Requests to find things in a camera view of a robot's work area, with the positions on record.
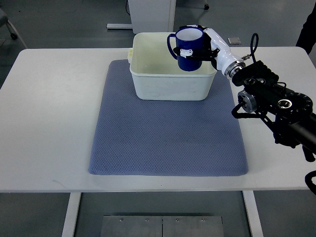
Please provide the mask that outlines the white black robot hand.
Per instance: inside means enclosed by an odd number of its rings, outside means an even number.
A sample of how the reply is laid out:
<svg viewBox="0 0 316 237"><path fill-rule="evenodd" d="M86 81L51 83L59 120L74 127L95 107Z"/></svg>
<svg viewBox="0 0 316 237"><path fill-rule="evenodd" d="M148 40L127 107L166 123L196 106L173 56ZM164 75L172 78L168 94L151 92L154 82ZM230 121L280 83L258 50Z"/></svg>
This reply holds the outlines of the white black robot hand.
<svg viewBox="0 0 316 237"><path fill-rule="evenodd" d="M201 25L186 26L198 27L204 32L203 48L195 49L188 59L211 62L213 68L221 71L228 79L232 79L234 74L245 67L244 60L233 55L230 47L213 29Z"/></svg>

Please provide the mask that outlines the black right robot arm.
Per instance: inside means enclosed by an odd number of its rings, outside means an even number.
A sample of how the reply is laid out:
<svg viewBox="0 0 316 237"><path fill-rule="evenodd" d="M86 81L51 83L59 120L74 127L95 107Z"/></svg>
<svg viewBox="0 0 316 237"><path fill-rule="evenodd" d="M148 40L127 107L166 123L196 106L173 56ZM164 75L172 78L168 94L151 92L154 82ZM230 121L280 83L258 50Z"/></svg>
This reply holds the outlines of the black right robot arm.
<svg viewBox="0 0 316 237"><path fill-rule="evenodd" d="M255 58L259 36L250 42L253 63L230 73L235 86L243 86L232 115L237 119L259 118L272 131L275 143L302 146L306 161L316 160L316 115L313 102L305 94L289 89L262 61Z"/></svg>

